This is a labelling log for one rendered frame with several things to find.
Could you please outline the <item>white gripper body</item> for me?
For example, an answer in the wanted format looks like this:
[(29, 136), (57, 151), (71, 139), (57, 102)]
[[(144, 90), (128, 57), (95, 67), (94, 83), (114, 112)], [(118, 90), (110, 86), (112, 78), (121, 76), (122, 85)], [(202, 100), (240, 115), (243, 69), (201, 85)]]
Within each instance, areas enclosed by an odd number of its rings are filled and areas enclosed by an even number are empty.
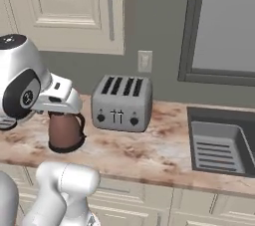
[(48, 89), (39, 94), (32, 109), (43, 112), (79, 113), (82, 106), (83, 102), (75, 89), (64, 91)]

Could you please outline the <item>brown electric kettle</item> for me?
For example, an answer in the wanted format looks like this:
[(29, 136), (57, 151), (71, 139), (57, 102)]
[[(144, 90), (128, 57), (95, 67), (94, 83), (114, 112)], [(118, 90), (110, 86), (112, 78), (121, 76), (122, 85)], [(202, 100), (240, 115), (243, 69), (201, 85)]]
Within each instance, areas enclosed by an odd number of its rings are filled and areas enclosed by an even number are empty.
[(49, 112), (49, 148), (58, 153), (79, 149), (85, 142), (85, 118), (81, 113)]

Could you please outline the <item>grey four-slot toaster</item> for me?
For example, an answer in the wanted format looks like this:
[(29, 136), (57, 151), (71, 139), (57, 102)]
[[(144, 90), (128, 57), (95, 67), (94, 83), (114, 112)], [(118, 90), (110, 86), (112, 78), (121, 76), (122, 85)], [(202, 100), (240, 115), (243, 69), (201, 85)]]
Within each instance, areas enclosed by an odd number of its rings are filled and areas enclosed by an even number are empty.
[(93, 124), (97, 128), (144, 132), (152, 111), (149, 78), (105, 75), (91, 98)]

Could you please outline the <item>cream base cupboard door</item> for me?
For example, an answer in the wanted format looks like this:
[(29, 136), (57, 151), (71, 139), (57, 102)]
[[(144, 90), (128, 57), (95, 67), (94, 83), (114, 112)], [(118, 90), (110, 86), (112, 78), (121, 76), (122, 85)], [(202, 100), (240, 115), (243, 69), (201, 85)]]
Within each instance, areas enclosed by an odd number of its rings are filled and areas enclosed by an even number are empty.
[(175, 188), (168, 226), (255, 226), (255, 198)]
[(19, 189), (19, 207), (17, 221), (20, 222), (32, 207), (38, 194), (36, 169), (21, 165), (0, 163), (0, 170), (9, 174)]

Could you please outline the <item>cream drawer front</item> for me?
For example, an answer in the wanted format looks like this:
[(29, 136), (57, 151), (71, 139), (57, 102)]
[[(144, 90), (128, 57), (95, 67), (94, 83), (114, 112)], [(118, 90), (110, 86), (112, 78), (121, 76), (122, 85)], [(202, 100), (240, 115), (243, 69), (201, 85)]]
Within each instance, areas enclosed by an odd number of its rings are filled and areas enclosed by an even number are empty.
[(167, 226), (172, 189), (103, 178), (88, 198), (102, 226)]

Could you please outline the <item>dark grey sink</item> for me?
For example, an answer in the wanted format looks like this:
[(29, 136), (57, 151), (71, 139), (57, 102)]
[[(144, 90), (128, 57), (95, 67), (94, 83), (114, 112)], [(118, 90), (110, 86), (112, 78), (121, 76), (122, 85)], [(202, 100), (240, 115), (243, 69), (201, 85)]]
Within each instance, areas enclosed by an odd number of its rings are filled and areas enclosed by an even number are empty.
[(255, 113), (187, 108), (193, 170), (255, 178)]

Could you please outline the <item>grey framed window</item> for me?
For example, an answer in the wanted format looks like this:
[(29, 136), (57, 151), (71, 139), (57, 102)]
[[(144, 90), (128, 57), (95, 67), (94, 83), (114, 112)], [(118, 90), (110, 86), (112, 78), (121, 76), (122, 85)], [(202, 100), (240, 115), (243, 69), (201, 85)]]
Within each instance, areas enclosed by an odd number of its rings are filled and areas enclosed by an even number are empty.
[(178, 78), (255, 87), (255, 0), (187, 0)]

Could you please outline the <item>white wall outlet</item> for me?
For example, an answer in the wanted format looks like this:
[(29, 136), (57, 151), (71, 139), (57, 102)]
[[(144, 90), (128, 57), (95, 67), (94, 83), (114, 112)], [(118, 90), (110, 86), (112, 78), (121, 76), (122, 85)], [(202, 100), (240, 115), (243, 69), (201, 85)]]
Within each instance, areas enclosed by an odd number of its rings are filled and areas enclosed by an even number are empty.
[(140, 73), (150, 73), (152, 70), (152, 51), (137, 52), (137, 69)]

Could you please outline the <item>cream wall cupboard door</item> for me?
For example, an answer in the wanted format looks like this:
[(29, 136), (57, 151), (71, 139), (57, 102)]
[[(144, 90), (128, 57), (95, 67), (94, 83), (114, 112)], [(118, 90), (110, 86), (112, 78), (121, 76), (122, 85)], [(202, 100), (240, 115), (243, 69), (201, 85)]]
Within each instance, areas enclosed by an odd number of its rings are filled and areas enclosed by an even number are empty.
[(0, 0), (0, 34), (24, 34), (41, 51), (121, 55), (124, 0), (113, 4), (114, 41), (109, 36), (108, 0)]

